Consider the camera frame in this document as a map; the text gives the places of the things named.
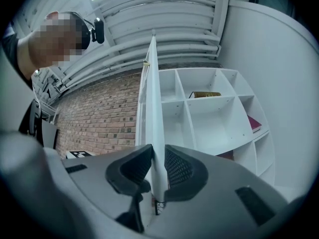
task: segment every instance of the white wall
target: white wall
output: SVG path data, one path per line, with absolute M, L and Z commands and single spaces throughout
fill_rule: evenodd
M 267 117 L 276 152 L 275 185 L 305 190 L 319 165 L 316 40 L 281 12 L 237 1 L 228 8 L 221 46 L 219 62 L 245 77 Z

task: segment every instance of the camera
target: camera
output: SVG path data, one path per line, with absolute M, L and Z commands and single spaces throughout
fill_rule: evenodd
M 91 28 L 90 33 L 92 35 L 92 42 L 98 43 L 104 42 L 104 23 L 99 18 L 94 20 L 94 26 Z

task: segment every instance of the book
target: book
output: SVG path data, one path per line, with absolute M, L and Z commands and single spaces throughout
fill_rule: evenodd
M 205 97 L 219 97 L 219 96 L 221 96 L 219 92 L 194 91 L 190 94 L 189 98 L 205 98 Z
M 233 150 L 230 150 L 228 152 L 225 152 L 225 153 L 222 153 L 222 154 L 219 154 L 219 155 L 216 155 L 216 156 L 234 161 L 234 151 Z
M 255 119 L 253 119 L 252 117 L 250 117 L 249 115 L 247 115 L 247 116 L 249 119 L 251 129 L 253 130 L 253 133 L 257 132 L 261 128 L 261 124 L 258 121 L 256 121 Z

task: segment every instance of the shelf compartment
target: shelf compartment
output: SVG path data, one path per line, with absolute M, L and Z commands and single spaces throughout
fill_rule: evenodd
M 252 138 L 248 118 L 238 98 L 213 97 L 187 100 L 197 150 L 218 155 L 229 146 Z
M 275 185 L 275 163 L 272 163 L 270 167 L 267 168 L 265 172 L 263 172 L 259 176 L 262 180 L 267 182 L 269 185 Z
M 227 79 L 219 69 L 190 68 L 177 69 L 185 97 L 188 99 L 192 92 L 219 92 L 222 96 L 233 96 L 235 93 Z
M 257 174 L 257 158 L 255 144 L 250 142 L 233 150 L 234 161 Z
M 257 175 L 261 175 L 274 162 L 275 150 L 269 133 L 266 133 L 254 142 L 257 156 Z
M 222 69 L 221 72 L 225 75 L 236 94 L 247 96 L 254 95 L 253 90 L 239 72 L 226 69 Z
M 194 149 L 194 131 L 186 103 L 162 103 L 162 112 L 165 144 Z
M 185 98 L 176 70 L 159 71 L 159 86 L 162 101 L 183 100 Z
M 253 133 L 254 138 L 258 138 L 269 129 L 264 111 L 254 95 L 238 97 L 246 111 L 246 114 L 261 124 L 261 128 L 257 132 Z

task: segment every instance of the red book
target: red book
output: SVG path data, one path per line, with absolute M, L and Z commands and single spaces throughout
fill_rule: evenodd
M 231 151 L 216 155 L 216 157 L 223 157 L 223 158 L 226 158 L 226 159 L 234 161 L 234 151 L 231 150 Z
M 253 133 L 257 132 L 261 128 L 261 124 L 250 116 L 248 116 L 248 119 Z

